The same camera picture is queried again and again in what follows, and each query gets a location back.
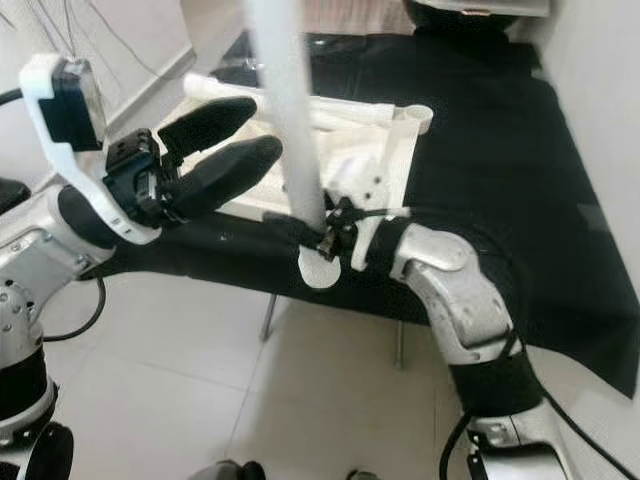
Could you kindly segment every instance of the white wall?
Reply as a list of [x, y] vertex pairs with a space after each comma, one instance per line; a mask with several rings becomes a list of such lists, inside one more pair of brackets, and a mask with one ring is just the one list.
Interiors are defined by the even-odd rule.
[[640, 292], [640, 2], [553, 4], [534, 38]]
[[[143, 59], [152, 72], [139, 62], [105, 27], [89, 7], [96, 6], [109, 24]], [[0, 18], [0, 91], [18, 86], [20, 67], [34, 52], [59, 51], [70, 54], [63, 5], [67, 4], [76, 56], [91, 61], [103, 96], [107, 118], [118, 118], [122, 126], [141, 103], [145, 94], [167, 82], [158, 75], [176, 76], [176, 70], [186, 68], [195, 60], [191, 42], [182, 18], [178, 0], [0, 0], [1, 11], [12, 21], [11, 28]], [[63, 41], [42, 14], [40, 5], [56, 24]], [[38, 24], [33, 11], [41, 14], [53, 45]], [[22, 102], [13, 102], [0, 109], [0, 176], [20, 179], [30, 187], [46, 174], [44, 160], [35, 131]]]
[[[552, 3], [552, 18], [535, 25], [533, 39], [640, 292], [640, 2]], [[542, 380], [574, 419], [628, 467], [640, 471], [640, 396], [629, 401], [572, 360], [532, 350]], [[566, 437], [587, 479], [622, 478], [574, 435]]]

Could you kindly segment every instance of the metal table leg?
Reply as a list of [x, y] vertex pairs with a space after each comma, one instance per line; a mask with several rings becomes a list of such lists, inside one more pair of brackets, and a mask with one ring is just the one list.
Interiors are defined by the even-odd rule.
[[262, 343], [266, 342], [269, 339], [269, 335], [271, 334], [271, 320], [273, 320], [273, 310], [276, 307], [277, 299], [278, 295], [276, 295], [275, 293], [272, 293], [269, 297], [267, 313], [264, 316], [264, 322], [262, 323], [262, 328], [260, 329], [260, 341]]
[[404, 322], [396, 322], [396, 362], [398, 370], [404, 370]]

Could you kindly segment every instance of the wire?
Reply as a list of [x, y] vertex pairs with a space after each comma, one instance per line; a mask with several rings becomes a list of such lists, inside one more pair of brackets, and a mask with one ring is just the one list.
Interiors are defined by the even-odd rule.
[[618, 472], [620, 472], [624, 477], [629, 480], [638, 480], [633, 473], [631, 473], [627, 468], [622, 465], [618, 460], [616, 460], [611, 454], [609, 454], [604, 448], [602, 448], [595, 440], [593, 440], [580, 426], [567, 414], [560, 404], [553, 398], [553, 395], [549, 393], [549, 391], [544, 388], [544, 386], [540, 385], [542, 389], [542, 393], [547, 399], [547, 401], [551, 404], [553, 409], [556, 411], [558, 416], [564, 420], [564, 422], [571, 427], [573, 430], [587, 445], [589, 445], [593, 450], [595, 450], [602, 458], [604, 458], [612, 467], [614, 467]]
[[153, 68], [151, 68], [149, 65], [147, 65], [141, 58], [140, 56], [136, 53], [136, 51], [131, 47], [131, 45], [129, 45], [111, 26], [111, 24], [109, 23], [109, 21], [105, 18], [105, 16], [102, 14], [102, 12], [100, 10], [98, 10], [98, 7], [96, 7], [93, 3], [93, 1], [89, 0], [88, 2], [86, 2], [87, 5], [89, 6], [89, 8], [91, 8], [91, 10], [93, 10], [95, 12], [95, 14], [100, 18], [100, 20], [102, 20], [102, 23], [104, 23], [104, 26], [107, 27], [107, 30], [109, 30], [109, 32], [111, 32], [111, 35], [113, 35], [116, 40], [118, 40], [118, 42], [120, 42], [120, 44], [127, 49], [127, 51], [131, 54], [131, 56], [133, 56], [133, 58], [140, 64], [140, 66], [142, 68], [144, 68], [147, 72], [149, 72], [151, 75], [155, 76], [158, 79], [161, 80], [165, 80], [165, 81], [172, 81], [172, 80], [180, 80], [182, 79], [182, 76], [184, 74], [184, 72], [188, 69], [190, 69], [193, 64], [195, 63], [195, 60], [188, 65], [182, 72], [180, 72], [178, 75], [176, 75], [175, 77], [173, 76], [169, 76], [169, 75], [160, 75], [159, 73], [157, 73]]
[[42, 21], [42, 17], [40, 16], [40, 14], [38, 12], [36, 12], [36, 9], [34, 8], [34, 6], [31, 3], [31, 0], [28, 0], [28, 1], [24, 2], [24, 3], [27, 6], [27, 8], [29, 10], [31, 10], [31, 13], [33, 14], [34, 18], [38, 21], [38, 24], [44, 30], [44, 34], [47, 36], [47, 40], [49, 40], [49, 45], [51, 45], [51, 48], [53, 48], [55, 50], [58, 50], [58, 46], [56, 45], [56, 42], [53, 41], [53, 37], [51, 36], [51, 32], [49, 32], [49, 29], [47, 28], [47, 26]]
[[458, 420], [456, 426], [453, 427], [453, 430], [451, 430], [449, 438], [447, 438], [447, 443], [442, 450], [442, 455], [440, 455], [440, 480], [447, 480], [447, 478], [449, 478], [449, 460], [451, 459], [451, 453], [453, 453], [453, 449], [458, 443], [458, 440], [460, 440], [460, 436], [469, 426], [469, 422], [471, 422], [471, 414], [465, 412], [465, 414], [460, 417], [460, 420]]
[[13, 23], [11, 23], [11, 20], [9, 20], [9, 19], [7, 18], [7, 16], [4, 14], [4, 12], [2, 12], [1, 10], [0, 10], [0, 18], [1, 18], [2, 20], [4, 20], [4, 22], [5, 22], [7, 25], [9, 25], [9, 27], [11, 27], [11, 28], [12, 28], [12, 29], [14, 29], [14, 30], [16, 29], [16, 26], [15, 26]]
[[69, 36], [69, 43], [71, 44], [71, 55], [76, 56], [76, 45], [73, 39], [73, 32], [71, 31], [71, 20], [69, 19], [69, 0], [62, 0], [62, 6], [64, 8], [64, 18], [67, 24], [67, 35]]
[[0, 93], [0, 107], [19, 98], [22, 98], [22, 91], [19, 88]]
[[86, 38], [87, 42], [89, 42], [91, 44], [91, 46], [95, 50], [96, 55], [98, 55], [98, 57], [100, 57], [100, 60], [104, 64], [105, 68], [109, 71], [109, 73], [111, 74], [111, 77], [113, 77], [115, 82], [118, 84], [118, 89], [119, 89], [119, 91], [121, 93], [123, 88], [124, 88], [123, 85], [122, 85], [122, 82], [120, 81], [118, 76], [115, 74], [115, 72], [113, 71], [111, 66], [109, 65], [109, 62], [107, 62], [107, 59], [104, 58], [104, 55], [102, 54], [102, 52], [100, 51], [100, 49], [98, 48], [96, 43], [93, 41], [93, 38], [91, 38], [91, 36], [84, 29], [84, 27], [82, 26], [82, 22], [80, 22], [80, 20], [78, 20], [78, 16], [76, 15], [76, 10], [73, 7], [73, 1], [69, 2], [69, 11], [71, 13], [71, 18], [75, 22], [75, 24], [78, 27], [78, 29], [80, 30], [80, 33], [82, 33], [84, 38]]
[[[62, 43], [64, 43], [64, 46], [67, 49], [67, 51], [72, 52], [71, 45], [69, 45], [69, 43], [67, 42], [67, 39], [64, 38], [64, 35], [62, 35], [62, 32], [58, 29], [56, 22], [54, 22], [53, 18], [51, 18], [51, 15], [49, 15], [49, 11], [42, 4], [42, 0], [36, 0], [36, 2], [38, 3], [38, 5], [40, 5], [42, 12], [44, 13], [45, 17], [47, 17], [47, 19], [49, 20], [49, 23], [51, 24], [55, 32], [58, 34], [58, 37], [60, 37], [60, 40], [62, 40]], [[45, 30], [48, 30], [47, 27], [44, 25], [44, 22], [42, 22], [42, 18], [39, 15], [38, 15], [38, 20], [40, 21], [40, 25], [42, 25], [42, 27]]]
[[93, 312], [93, 315], [91, 315], [89, 320], [82, 327], [74, 330], [73, 332], [65, 333], [63, 335], [44, 337], [45, 342], [63, 342], [65, 340], [76, 338], [96, 324], [96, 322], [100, 318], [100, 315], [102, 315], [104, 305], [107, 301], [107, 288], [105, 287], [102, 277], [96, 277], [96, 283], [98, 284], [98, 305], [96, 305], [96, 310]]

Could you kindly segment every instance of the white tile floor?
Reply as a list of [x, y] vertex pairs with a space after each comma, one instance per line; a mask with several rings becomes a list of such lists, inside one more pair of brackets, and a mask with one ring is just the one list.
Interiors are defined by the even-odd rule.
[[[62, 384], [56, 417], [76, 436], [73, 479], [186, 480], [227, 457], [261, 461], [271, 480], [341, 480], [357, 466], [387, 480], [436, 478], [460, 407], [428, 329], [407, 327], [408, 368], [398, 371], [389, 320], [281, 298], [263, 346], [266, 294], [153, 274], [109, 278], [107, 288], [94, 330], [46, 347]], [[52, 299], [46, 331], [82, 323], [95, 290], [72, 284]], [[600, 396], [632, 435], [635, 404], [563, 356], [532, 354], [570, 411], [640, 467], [592, 415]], [[587, 480], [619, 478], [570, 444]], [[464, 471], [461, 447], [451, 478]]]

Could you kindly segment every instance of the table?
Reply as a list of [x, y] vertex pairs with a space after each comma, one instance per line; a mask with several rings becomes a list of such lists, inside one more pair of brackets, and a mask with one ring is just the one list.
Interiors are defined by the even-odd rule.
[[[241, 37], [227, 58], [247, 55]], [[516, 314], [522, 289], [507, 262], [469, 227], [482, 223], [528, 271], [531, 344], [571, 356], [632, 396], [640, 307], [560, 109], [530, 45], [501, 33], [363, 37], [311, 35], [314, 93], [435, 111], [418, 141], [405, 204], [447, 215], [417, 221], [458, 232], [481, 252], [485, 274]], [[219, 70], [256, 85], [256, 72]], [[327, 291], [301, 281], [297, 250], [264, 225], [221, 214], [120, 248], [93, 274], [148, 270], [239, 285], [310, 302], [426, 323], [417, 298], [373, 271], [343, 268]]]

